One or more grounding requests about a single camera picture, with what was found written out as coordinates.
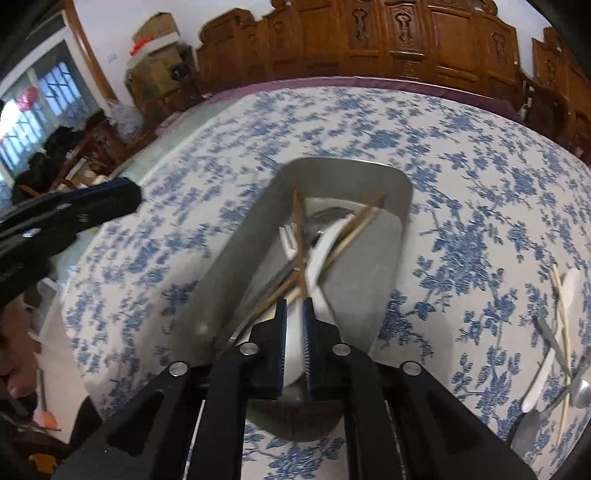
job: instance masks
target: tablecloth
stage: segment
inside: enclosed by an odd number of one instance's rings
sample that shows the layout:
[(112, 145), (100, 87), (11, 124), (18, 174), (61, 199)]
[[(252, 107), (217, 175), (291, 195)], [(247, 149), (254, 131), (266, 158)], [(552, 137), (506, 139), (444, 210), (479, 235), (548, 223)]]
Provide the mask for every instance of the tablecloth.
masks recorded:
[[(308, 87), (248, 95), (142, 183), (138, 213), (103, 226), (63, 297), (67, 333), (101, 415), (109, 417), (178, 355), (179, 313), (249, 207), (298, 157), (371, 160), (401, 169), (414, 199), (398, 284), (374, 359), (422, 364), (501, 439), (554, 322), (548, 269), (582, 272), (570, 311), (573, 368), (591, 342), (591, 178), (576, 157), (478, 108), (406, 92)], [(555, 365), (539, 404), (564, 384)], [(545, 480), (590, 417), (557, 409), (525, 460)], [(246, 426), (243, 478), (341, 478), (343, 430), (294, 444)]]

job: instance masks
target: gray rectangular container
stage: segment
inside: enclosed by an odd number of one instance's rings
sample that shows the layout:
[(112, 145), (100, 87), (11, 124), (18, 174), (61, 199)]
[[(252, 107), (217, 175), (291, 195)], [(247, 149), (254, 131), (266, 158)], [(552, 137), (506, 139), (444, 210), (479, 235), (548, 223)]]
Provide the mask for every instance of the gray rectangular container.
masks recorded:
[(286, 262), (278, 227), (289, 222), (293, 191), (308, 214), (339, 205), (358, 210), (385, 193), (376, 220), (323, 275), (321, 287), (344, 342), (369, 351), (395, 287), (413, 187), (396, 168), (359, 160), (298, 158), (286, 164), (199, 282), (175, 323), (170, 349), (192, 365), (212, 361), (236, 328), (235, 310)]

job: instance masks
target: silver rivet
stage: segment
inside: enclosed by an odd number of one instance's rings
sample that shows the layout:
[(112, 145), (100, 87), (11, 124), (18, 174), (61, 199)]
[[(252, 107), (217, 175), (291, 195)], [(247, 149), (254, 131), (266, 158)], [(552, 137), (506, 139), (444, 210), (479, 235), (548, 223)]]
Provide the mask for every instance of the silver rivet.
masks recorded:
[(338, 356), (347, 356), (351, 353), (351, 347), (345, 343), (337, 343), (333, 347), (333, 353)]
[(168, 371), (173, 377), (182, 377), (188, 369), (187, 364), (183, 362), (175, 362), (168, 367)]
[(419, 373), (421, 373), (421, 371), (423, 369), (422, 369), (421, 365), (419, 365), (416, 362), (406, 362), (402, 366), (402, 370), (404, 370), (404, 373), (406, 373), (407, 375), (416, 376)]
[(255, 343), (243, 343), (240, 346), (240, 353), (242, 355), (254, 355), (258, 352), (258, 345)]
[(38, 234), (41, 231), (40, 228), (31, 228), (30, 230), (27, 230), (25, 233), (23, 233), (23, 237), (24, 238), (31, 238), (32, 236), (35, 236), (36, 234)]

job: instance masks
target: table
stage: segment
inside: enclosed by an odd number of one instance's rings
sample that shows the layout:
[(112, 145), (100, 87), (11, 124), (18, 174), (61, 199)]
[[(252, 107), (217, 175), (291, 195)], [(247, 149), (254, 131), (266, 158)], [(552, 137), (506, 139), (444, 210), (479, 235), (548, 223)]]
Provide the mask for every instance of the table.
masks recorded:
[[(390, 164), (411, 179), (409, 241), (372, 354), (392, 365), (422, 362), (506, 438), (546, 351), (532, 319), (556, 324), (554, 263), (584, 278), (570, 311), (575, 365), (591, 342), (589, 170), (487, 111), (359, 87), (242, 98), (146, 176), (138, 213), (102, 228), (63, 298), (67, 333), (101, 415), (182, 355), (167, 346), (191, 292), (270, 178), (302, 156)], [(555, 365), (540, 403), (563, 384)], [(559, 416), (557, 409), (525, 458), (542, 480), (591, 413), (571, 409), (558, 441)], [(342, 478), (343, 435), (340, 428), (294, 445), (248, 424), (243, 478)]]

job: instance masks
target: hand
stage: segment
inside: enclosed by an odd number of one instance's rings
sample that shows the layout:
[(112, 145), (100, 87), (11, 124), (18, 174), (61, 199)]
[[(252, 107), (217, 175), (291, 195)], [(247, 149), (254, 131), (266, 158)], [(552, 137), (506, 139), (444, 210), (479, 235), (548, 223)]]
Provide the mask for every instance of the hand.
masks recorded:
[(31, 314), (25, 310), (22, 298), (10, 302), (0, 313), (0, 336), (5, 341), (0, 351), (0, 375), (14, 398), (24, 397), (37, 385), (37, 360), (34, 341), (28, 335)]

